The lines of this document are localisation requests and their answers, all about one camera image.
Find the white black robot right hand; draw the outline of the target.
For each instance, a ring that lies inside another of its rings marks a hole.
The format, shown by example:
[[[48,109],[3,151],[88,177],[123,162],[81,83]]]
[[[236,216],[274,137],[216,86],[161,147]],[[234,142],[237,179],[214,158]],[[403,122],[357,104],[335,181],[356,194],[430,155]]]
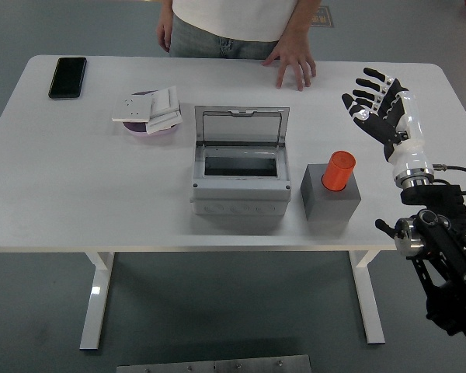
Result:
[[[424,152],[424,137],[415,95],[397,78],[365,68],[355,89],[343,94],[344,106],[353,122],[384,146],[384,157],[394,166],[395,181],[408,171],[433,178],[433,167]]]

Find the person's left hand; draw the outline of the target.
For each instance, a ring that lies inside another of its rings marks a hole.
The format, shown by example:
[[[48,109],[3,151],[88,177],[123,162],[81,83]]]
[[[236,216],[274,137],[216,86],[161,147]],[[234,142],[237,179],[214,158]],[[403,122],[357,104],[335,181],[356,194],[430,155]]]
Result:
[[[280,61],[275,83],[277,89],[282,88],[287,69],[294,73],[298,91],[310,87],[311,80],[317,75],[306,30],[284,33],[262,65],[268,66],[275,60]]]

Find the person's right hand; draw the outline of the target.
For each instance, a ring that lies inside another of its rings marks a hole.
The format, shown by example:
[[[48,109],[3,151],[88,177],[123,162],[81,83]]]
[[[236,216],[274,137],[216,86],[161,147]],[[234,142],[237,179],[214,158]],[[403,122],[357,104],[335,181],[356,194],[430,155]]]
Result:
[[[160,18],[156,27],[158,45],[166,53],[170,52],[172,36],[172,17]]]

